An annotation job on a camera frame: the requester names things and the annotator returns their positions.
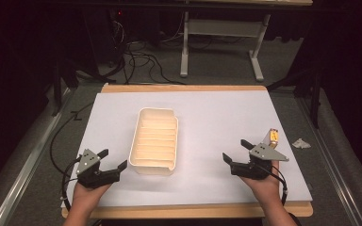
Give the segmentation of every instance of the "gray carpet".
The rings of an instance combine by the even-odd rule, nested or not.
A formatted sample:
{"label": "gray carpet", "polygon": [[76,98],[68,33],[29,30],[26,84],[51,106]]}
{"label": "gray carpet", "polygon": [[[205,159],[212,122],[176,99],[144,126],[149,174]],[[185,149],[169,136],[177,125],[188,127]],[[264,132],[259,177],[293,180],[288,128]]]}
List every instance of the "gray carpet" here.
{"label": "gray carpet", "polygon": [[[280,40],[265,41],[259,54],[259,62],[265,81],[257,83],[254,80],[253,70],[246,55],[246,46],[252,45],[252,41],[240,40],[236,43],[231,43],[231,40],[228,39],[226,41],[229,43],[223,41],[214,42],[205,49],[202,47],[206,44],[201,40],[191,44],[193,48],[189,52],[188,78],[179,77],[181,58],[179,42],[162,44],[160,48],[139,43],[131,48],[135,56],[140,53],[155,55],[162,67],[163,75],[169,80],[191,85],[267,86],[285,77],[300,46],[299,41],[288,43],[282,43]],[[130,60],[131,56],[125,56],[125,59],[127,63],[125,72],[129,76],[132,72],[130,63],[134,64],[134,61]],[[130,83],[165,82],[166,80],[160,76],[158,65],[155,64],[151,70],[152,65],[154,65],[153,61],[147,60],[146,56],[139,56],[135,61],[136,68]],[[110,70],[106,65],[101,65],[100,69],[102,73]],[[119,84],[125,81],[122,73],[116,74],[112,78],[117,79]],[[92,102],[95,94],[103,85],[100,82],[81,77],[79,80],[80,86],[73,91],[69,104],[63,109],[63,115],[56,131],[73,115],[72,111],[77,111]],[[287,133],[288,141],[292,143],[298,138],[302,138],[312,146],[303,150],[292,147],[313,197],[313,216],[300,218],[300,221],[303,225],[362,225],[362,223],[353,224],[349,214],[347,214],[346,207],[340,200],[335,182],[330,177],[330,171],[326,166],[326,161],[324,161],[323,144],[316,134],[319,131],[313,130],[310,122],[306,119],[300,100],[293,97],[291,89],[293,88],[281,88],[272,92],[271,98]],[[343,172],[343,178],[346,179],[348,186],[354,192],[354,199],[359,205],[360,213],[362,213],[362,169],[359,168],[360,165],[357,164],[349,143],[344,138],[343,132],[340,131],[337,120],[333,118],[330,109],[329,105],[321,105],[320,131],[325,134],[326,144],[330,145],[332,150],[337,150],[334,152],[337,168]],[[91,107],[80,112],[78,118],[82,120],[69,121],[56,137],[53,145],[53,156],[60,168],[64,169],[75,158],[90,112]],[[43,127],[43,123],[39,123],[36,122],[33,127],[35,131],[33,128],[30,129],[31,132],[25,137],[24,144],[19,145],[19,149],[16,150],[6,169],[1,173],[0,205],[30,152],[27,142],[32,143],[35,142],[34,139],[39,138],[33,136],[33,133],[38,133],[38,127]],[[59,199],[60,181],[61,174],[53,167],[50,160],[48,142],[43,149],[41,162],[29,181],[17,208],[13,211],[8,225],[60,225],[63,222],[59,208],[61,204]]]}

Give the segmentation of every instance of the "white paper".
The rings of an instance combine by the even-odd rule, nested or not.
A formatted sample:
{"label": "white paper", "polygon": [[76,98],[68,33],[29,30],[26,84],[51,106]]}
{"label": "white paper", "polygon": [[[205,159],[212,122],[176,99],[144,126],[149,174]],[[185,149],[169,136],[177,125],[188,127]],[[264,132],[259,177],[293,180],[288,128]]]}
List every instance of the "white paper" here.
{"label": "white paper", "polygon": [[[171,108],[178,118],[174,173],[141,175],[128,164],[120,182],[99,206],[256,202],[251,189],[231,175],[222,153],[247,163],[248,150],[240,140],[257,144],[270,128],[278,129],[276,150],[289,158],[280,164],[288,183],[288,201],[312,200],[266,90],[99,93],[79,153],[108,149],[101,170],[116,169],[128,159],[138,114],[144,107]],[[69,200],[74,184],[69,183]]]}

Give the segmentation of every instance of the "white plastic tray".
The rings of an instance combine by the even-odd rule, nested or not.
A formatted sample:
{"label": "white plastic tray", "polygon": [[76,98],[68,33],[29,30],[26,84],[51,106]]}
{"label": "white plastic tray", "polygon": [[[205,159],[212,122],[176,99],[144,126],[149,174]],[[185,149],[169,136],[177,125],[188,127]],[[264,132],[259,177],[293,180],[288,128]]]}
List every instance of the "white plastic tray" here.
{"label": "white plastic tray", "polygon": [[178,119],[171,109],[143,108],[129,163],[141,174],[171,175],[175,168]]}

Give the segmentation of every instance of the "small white object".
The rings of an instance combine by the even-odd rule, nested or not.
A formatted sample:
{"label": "small white object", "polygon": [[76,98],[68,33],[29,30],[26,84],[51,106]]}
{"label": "small white object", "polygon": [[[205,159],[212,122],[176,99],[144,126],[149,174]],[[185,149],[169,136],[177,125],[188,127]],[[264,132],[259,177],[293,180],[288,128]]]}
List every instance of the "small white object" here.
{"label": "small white object", "polygon": [[171,109],[143,108],[129,156],[141,174],[170,175],[175,168],[178,119]]}
{"label": "small white object", "polygon": [[292,143],[292,145],[293,145],[295,148],[300,148],[300,149],[303,149],[303,148],[311,148],[310,144],[307,143],[307,142],[304,142],[301,138],[299,138],[299,139],[296,140],[294,143]]}

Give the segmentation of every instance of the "paper scrap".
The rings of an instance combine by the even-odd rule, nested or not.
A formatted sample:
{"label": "paper scrap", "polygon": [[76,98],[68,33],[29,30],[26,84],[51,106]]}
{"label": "paper scrap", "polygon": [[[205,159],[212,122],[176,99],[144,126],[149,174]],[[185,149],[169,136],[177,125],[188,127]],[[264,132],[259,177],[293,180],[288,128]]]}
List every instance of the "paper scrap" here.
{"label": "paper scrap", "polygon": [[300,149],[303,149],[303,148],[311,148],[310,144],[307,143],[307,142],[304,142],[301,138],[299,138],[298,140],[296,140],[295,142],[293,142],[292,145],[293,145],[295,148],[300,148]]}

